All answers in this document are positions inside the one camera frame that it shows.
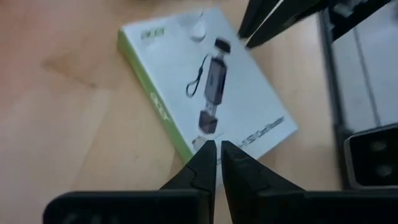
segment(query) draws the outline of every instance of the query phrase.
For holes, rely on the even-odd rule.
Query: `product box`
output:
[[[128,24],[118,46],[184,162],[209,139],[258,159],[297,129],[219,8]]]

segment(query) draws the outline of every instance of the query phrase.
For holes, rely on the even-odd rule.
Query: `wooden table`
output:
[[[181,168],[116,49],[125,23],[247,0],[0,0],[0,223],[40,223],[70,190],[158,189]],[[261,159],[305,189],[338,189],[317,17],[252,51],[298,123]],[[215,223],[229,223],[224,192]]]

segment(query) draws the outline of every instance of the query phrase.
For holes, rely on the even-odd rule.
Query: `wooden surface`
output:
[[[0,223],[40,223],[69,190],[158,189],[182,163],[116,50],[121,25],[247,0],[0,0]],[[298,124],[261,159],[305,189],[338,189],[317,17],[252,53]],[[229,223],[224,192],[215,223]]]

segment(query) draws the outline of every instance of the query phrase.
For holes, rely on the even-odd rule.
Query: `card reader image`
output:
[[[219,106],[223,99],[225,78],[227,72],[227,66],[224,61],[224,56],[231,53],[231,44],[222,38],[217,38],[215,41],[215,47],[218,50],[218,54],[211,58],[210,68],[207,75],[206,87],[205,87],[205,109],[200,111],[199,117],[199,128],[205,134],[213,134],[216,131],[218,118],[216,117],[217,106]],[[202,64],[198,71],[197,79],[188,83],[186,94],[189,98],[193,97],[197,91],[201,75],[203,73],[203,65],[206,61],[207,54],[202,61]],[[192,93],[189,92],[189,88],[195,85],[195,89]]]

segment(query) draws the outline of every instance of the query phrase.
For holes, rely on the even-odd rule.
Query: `white box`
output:
[[[118,45],[185,163],[207,139],[258,159],[297,129],[219,8],[128,24]]]

